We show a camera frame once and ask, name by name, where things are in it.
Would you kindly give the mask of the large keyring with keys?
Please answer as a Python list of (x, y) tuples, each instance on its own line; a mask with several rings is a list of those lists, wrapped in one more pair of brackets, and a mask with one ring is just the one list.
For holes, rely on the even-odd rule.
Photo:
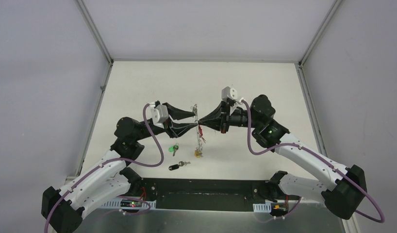
[[(195, 123), (198, 123), (198, 121), (199, 121), (198, 105), (194, 104), (191, 107), (191, 109), (195, 115), (194, 116)], [(203, 157), (203, 143), (205, 143), (205, 139), (203, 138), (202, 128), (200, 125), (196, 126), (196, 134), (197, 134), (197, 147), (195, 149), (194, 156), (196, 158), (202, 158)]]

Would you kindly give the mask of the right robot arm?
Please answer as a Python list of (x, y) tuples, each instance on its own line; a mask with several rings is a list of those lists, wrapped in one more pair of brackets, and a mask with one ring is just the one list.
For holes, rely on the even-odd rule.
[(274, 120), (275, 109), (266, 95), (259, 95), (251, 104), (232, 109), (236, 100), (223, 99), (218, 107), (199, 119), (201, 126), (227, 133), (231, 126), (246, 127), (248, 146), (251, 138), (265, 149), (275, 152), (312, 174), (315, 179), (296, 177), (278, 171), (268, 182), (269, 195), (280, 199), (284, 195), (307, 197), (323, 203), (327, 209), (342, 219), (350, 219), (367, 192), (365, 174), (361, 167), (346, 165), (314, 152), (290, 131)]

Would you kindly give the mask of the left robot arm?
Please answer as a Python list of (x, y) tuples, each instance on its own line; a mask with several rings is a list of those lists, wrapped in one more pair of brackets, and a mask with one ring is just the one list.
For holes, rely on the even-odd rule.
[[(170, 138), (178, 138), (197, 126), (197, 123), (176, 123), (176, 120), (196, 115), (167, 102), (147, 103), (142, 115), (143, 121), (122, 117), (117, 122), (116, 141), (88, 171), (58, 189), (50, 186), (43, 192), (41, 214), (46, 220), (44, 232), (52, 227), (58, 233), (72, 233), (106, 201), (125, 193), (136, 196), (141, 183), (128, 177), (129, 165), (161, 166), (165, 159), (164, 150), (156, 136), (166, 133)], [(137, 161), (145, 148), (139, 141), (148, 137), (154, 140), (160, 153), (160, 160), (155, 164)]]

